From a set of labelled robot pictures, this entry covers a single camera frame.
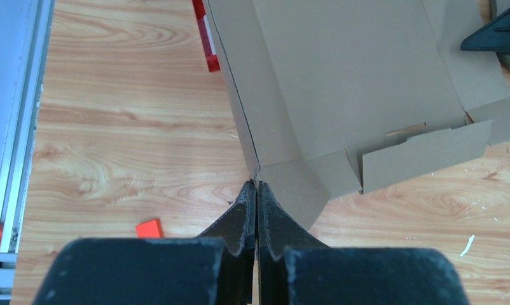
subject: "cardboard box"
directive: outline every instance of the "cardboard box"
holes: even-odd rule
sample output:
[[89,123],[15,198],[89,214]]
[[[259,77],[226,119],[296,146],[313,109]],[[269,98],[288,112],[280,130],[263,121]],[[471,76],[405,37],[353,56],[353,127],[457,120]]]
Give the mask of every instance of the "cardboard box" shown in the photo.
[[206,0],[247,166],[302,226],[327,201],[510,140],[474,0]]

